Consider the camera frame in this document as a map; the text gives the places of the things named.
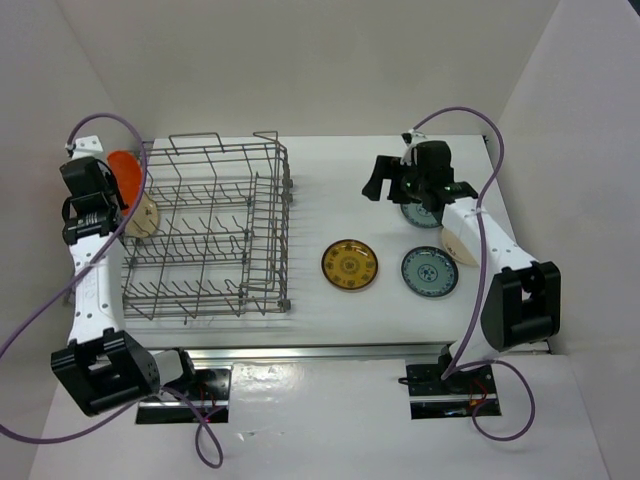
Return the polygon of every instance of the wire rack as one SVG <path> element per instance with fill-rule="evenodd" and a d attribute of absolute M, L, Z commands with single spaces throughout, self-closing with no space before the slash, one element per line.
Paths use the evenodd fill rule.
<path fill-rule="evenodd" d="M 293 182 L 278 134 L 239 143 L 217 133 L 171 135 L 158 145 L 145 145 L 158 225 L 144 227 L 146 238 L 124 238 L 125 318 L 186 325 L 289 310 Z"/>

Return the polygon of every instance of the purple cable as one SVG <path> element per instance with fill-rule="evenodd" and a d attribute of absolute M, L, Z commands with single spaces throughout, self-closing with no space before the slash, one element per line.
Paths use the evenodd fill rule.
<path fill-rule="evenodd" d="M 479 211 L 480 208 L 482 207 L 482 201 L 484 200 L 485 195 L 487 194 L 487 191 L 489 190 L 489 187 L 491 187 L 491 185 L 493 184 L 493 182 L 496 180 L 496 178 L 498 177 L 498 173 L 500 173 L 500 169 L 502 168 L 502 163 L 504 162 L 504 138 L 502 136 L 502 133 L 500 133 L 500 129 L 498 128 L 498 126 L 493 123 L 493 121 L 487 117 L 484 113 L 479 112 L 478 110 L 475 110 L 473 108 L 470 107 L 462 107 L 462 106 L 457 106 L 457 107 L 447 107 L 447 108 L 443 108 L 441 110 L 438 110 L 437 112 L 432 113 L 431 115 L 425 117 L 422 121 L 418 122 L 416 124 L 415 127 L 413 127 L 413 130 L 418 130 L 420 127 L 422 127 L 425 123 L 427 123 L 428 121 L 442 115 L 443 113 L 448 113 L 448 112 L 467 112 L 467 113 L 471 113 L 472 115 L 475 115 L 476 117 L 481 118 L 482 120 L 484 120 L 487 125 L 489 125 L 491 127 L 491 129 L 493 130 L 493 132 L 496 134 L 496 137 L 498 138 L 498 146 L 500 147 L 499 153 L 498 153 L 498 162 L 496 163 L 496 167 L 493 170 L 493 173 L 491 174 L 491 176 L 489 177 L 489 179 L 487 180 L 487 183 L 484 184 L 484 187 L 482 187 L 482 190 L 480 191 L 480 194 L 478 195 L 478 201 L 476 203 L 476 209 Z M 455 355 L 453 356 L 451 363 L 449 364 L 449 366 L 447 367 L 447 369 L 444 371 L 444 373 L 442 374 L 442 380 L 446 380 L 447 378 L 449 378 L 453 373 L 455 372 L 459 372 L 460 370 L 463 370 L 465 368 L 469 368 L 469 367 L 479 367 L 479 366 L 483 366 L 483 365 L 490 365 L 490 364 L 497 364 L 497 365 L 503 365 L 509 369 L 511 369 L 517 376 L 518 378 L 522 381 L 522 384 L 524 385 L 524 388 L 527 390 L 527 394 L 529 395 L 529 401 L 531 402 L 531 415 L 529 416 L 529 421 L 527 422 L 527 424 L 524 426 L 524 428 L 522 430 L 520 430 L 519 432 L 510 435 L 508 437 L 496 437 L 495 435 L 492 435 L 486 431 L 484 431 L 482 428 L 480 428 L 480 426 L 478 425 L 478 421 L 477 421 L 477 414 L 478 411 L 480 410 L 480 408 L 482 408 L 483 404 L 479 404 L 478 406 L 476 406 L 476 408 L 473 410 L 471 416 L 472 416 L 472 420 L 473 420 L 473 424 L 475 425 L 475 427 L 477 428 L 477 430 L 484 435 L 485 437 L 491 439 L 491 440 L 495 440 L 498 442 L 509 442 L 511 440 L 516 440 L 520 437 L 522 437 L 525 433 L 527 433 L 529 431 L 529 429 L 531 428 L 531 425 L 533 424 L 533 420 L 535 419 L 536 416 L 536 404 L 535 404 L 535 399 L 533 397 L 533 392 L 531 391 L 531 387 L 529 386 L 529 383 L 527 382 L 527 380 L 524 378 L 524 376 L 522 375 L 522 373 L 520 373 L 520 371 L 514 367 L 513 365 L 504 362 L 502 360 L 484 360 L 484 361 L 478 361 L 478 362 L 470 362 L 470 363 L 465 363 L 463 365 L 458 366 L 458 361 L 460 360 L 460 357 L 462 357 L 462 354 L 464 353 L 464 350 L 467 348 L 467 345 L 469 344 L 469 340 L 471 339 L 471 335 L 473 334 L 473 331 L 478 323 L 478 319 L 480 318 L 480 310 L 482 308 L 482 298 L 484 297 L 484 289 L 486 286 L 486 277 L 487 277 L 487 232 L 485 230 L 485 226 L 484 226 L 484 220 L 482 218 L 482 214 L 480 212 L 478 212 L 478 230 L 480 231 L 480 282 L 478 283 L 478 292 L 476 294 L 476 301 L 475 304 L 473 306 L 473 313 L 471 314 L 471 321 L 469 322 L 469 327 L 467 328 L 467 331 L 464 334 L 464 337 L 462 338 L 462 341 L 460 342 L 460 347 L 458 348 L 458 351 L 455 353 Z"/>
<path fill-rule="evenodd" d="M 2 344 L 2 346 L 0 346 L 0 359 L 2 359 L 2 357 L 7 352 L 9 347 L 13 344 L 13 342 L 16 341 L 16 339 L 20 336 L 20 334 L 24 332 L 26 328 L 29 325 L 31 325 L 36 318 L 42 315 L 44 311 L 46 311 L 51 305 L 53 305 L 68 290 L 73 288 L 73 286 L 76 285 L 80 280 L 82 280 L 87 275 L 87 273 L 89 273 L 89 271 L 91 271 L 91 269 L 95 266 L 95 264 L 98 263 L 100 259 L 104 256 L 104 254 L 109 249 L 109 247 L 111 247 L 113 242 L 115 242 L 116 239 L 122 234 L 122 232 L 124 232 L 124 229 L 127 226 L 127 223 L 129 223 L 129 221 L 133 217 L 134 212 L 138 208 L 138 205 L 140 205 L 140 201 L 142 200 L 142 196 L 144 194 L 144 185 L 146 185 L 146 182 L 147 182 L 147 166 L 148 166 L 147 152 L 144 148 L 144 142 L 142 141 L 142 137 L 140 136 L 140 133 L 138 133 L 138 131 L 135 129 L 135 127 L 131 123 L 129 123 L 126 119 L 114 113 L 107 113 L 107 112 L 94 113 L 93 115 L 89 115 L 88 117 L 85 117 L 82 120 L 80 120 L 80 122 L 78 122 L 78 124 L 73 128 L 73 130 L 69 134 L 69 138 L 67 139 L 67 146 L 73 145 L 76 138 L 76 134 L 85 124 L 97 118 L 110 118 L 112 120 L 119 122 L 120 124 L 124 125 L 127 128 L 127 130 L 129 130 L 133 138 L 136 140 L 136 143 L 140 147 L 140 164 L 141 164 L 140 166 L 142 168 L 142 184 L 141 185 L 143 188 L 140 188 L 140 190 L 138 190 L 138 195 L 136 196 L 136 199 L 129 210 L 129 214 L 125 217 L 122 223 L 116 228 L 116 230 L 113 232 L 113 235 L 107 240 L 107 242 L 102 246 L 102 248 L 96 252 L 93 258 L 91 258 L 91 260 L 89 261 L 89 265 L 83 270 L 81 270 L 80 272 L 78 272 L 76 275 L 74 275 L 71 278 L 71 280 L 69 280 L 69 282 L 67 282 L 67 284 L 58 293 L 53 295 L 53 297 L 51 297 L 47 302 L 45 302 L 43 305 L 37 308 L 31 315 L 29 315 L 29 317 L 24 322 L 22 322 L 11 333 L 11 335 L 9 335 L 9 338 L 7 338 L 7 340 Z M 200 422 L 200 426 L 202 426 L 207 431 L 209 436 L 213 439 L 214 443 L 216 444 L 216 447 L 218 448 L 218 452 L 220 454 L 220 463 L 216 466 L 211 462 L 207 461 L 203 456 L 201 456 L 200 452 L 198 452 L 198 454 L 200 455 L 200 458 L 205 464 L 207 464 L 211 468 L 219 468 L 222 465 L 222 449 L 220 447 L 220 444 L 218 443 L 218 440 L 213 434 L 213 431 L 211 430 L 211 427 L 209 426 L 209 424 L 202 418 L 202 415 L 200 415 L 196 407 L 184 395 L 171 389 L 166 389 L 166 390 L 170 391 L 172 395 L 178 398 L 181 398 L 187 404 L 187 406 L 195 413 L 196 418 Z M 109 417 L 105 418 L 104 420 L 101 420 L 100 422 L 96 423 L 95 425 L 92 425 L 91 427 L 85 430 L 82 430 L 77 433 L 73 433 L 71 435 L 65 435 L 63 437 L 55 437 L 55 438 L 27 437 L 19 433 L 13 432 L 12 430 L 9 430 L 7 427 L 5 427 L 2 424 L 0 424 L 0 434 L 5 435 L 6 437 L 9 437 L 18 442 L 30 443 L 33 445 L 52 445 L 56 443 L 69 442 L 71 440 L 75 440 L 77 438 L 88 435 L 89 433 L 95 432 L 100 427 L 109 423 L 111 420 L 114 420 L 115 418 L 122 415 L 125 411 L 127 411 L 133 405 L 135 405 L 135 402 L 122 407 L 121 409 L 117 410 L 115 413 L 113 413 Z"/>

